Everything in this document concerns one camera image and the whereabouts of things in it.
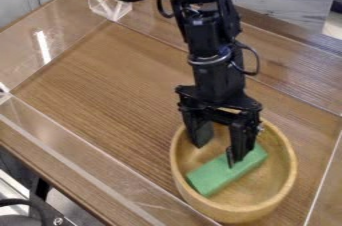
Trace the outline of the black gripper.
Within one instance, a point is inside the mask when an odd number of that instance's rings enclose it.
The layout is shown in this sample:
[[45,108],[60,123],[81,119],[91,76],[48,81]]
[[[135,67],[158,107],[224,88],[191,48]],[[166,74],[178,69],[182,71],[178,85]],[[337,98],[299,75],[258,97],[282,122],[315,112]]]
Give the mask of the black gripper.
[[191,143],[202,148],[214,136],[211,122],[228,125],[231,145],[226,148],[232,168],[254,150],[260,131],[260,103],[244,93],[247,75],[259,69],[244,70],[242,44],[223,46],[210,57],[192,53],[188,64],[194,85],[179,85],[179,111]]

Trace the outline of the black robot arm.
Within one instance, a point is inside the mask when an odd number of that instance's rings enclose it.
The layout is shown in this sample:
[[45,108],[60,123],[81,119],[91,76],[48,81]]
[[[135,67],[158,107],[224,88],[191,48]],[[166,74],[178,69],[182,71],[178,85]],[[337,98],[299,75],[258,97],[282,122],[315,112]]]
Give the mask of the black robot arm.
[[[119,0],[139,2],[143,0]],[[214,137],[214,125],[226,125],[231,144],[227,163],[242,161],[254,149],[259,132],[260,103],[244,93],[246,79],[255,70],[243,65],[248,48],[236,40],[240,16],[232,0],[170,0],[166,18],[176,25],[188,46],[188,64],[195,84],[176,87],[179,111],[192,144],[203,147]]]

